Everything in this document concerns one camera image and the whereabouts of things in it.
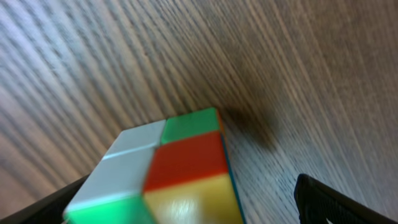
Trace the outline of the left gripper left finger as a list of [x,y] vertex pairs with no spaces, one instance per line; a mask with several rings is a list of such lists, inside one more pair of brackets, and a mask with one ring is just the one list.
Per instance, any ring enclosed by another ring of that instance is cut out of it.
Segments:
[[36,203],[1,219],[1,224],[62,223],[63,211],[84,184],[88,175]]

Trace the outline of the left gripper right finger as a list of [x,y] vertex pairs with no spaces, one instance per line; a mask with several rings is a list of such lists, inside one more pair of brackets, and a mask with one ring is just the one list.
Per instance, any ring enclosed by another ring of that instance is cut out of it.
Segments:
[[397,224],[307,174],[298,175],[294,199],[301,224]]

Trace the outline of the multicolour puzzle cube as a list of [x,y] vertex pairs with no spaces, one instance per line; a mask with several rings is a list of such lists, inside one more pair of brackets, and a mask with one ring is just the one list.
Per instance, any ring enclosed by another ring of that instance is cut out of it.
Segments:
[[63,217],[68,223],[244,223],[218,110],[122,131]]

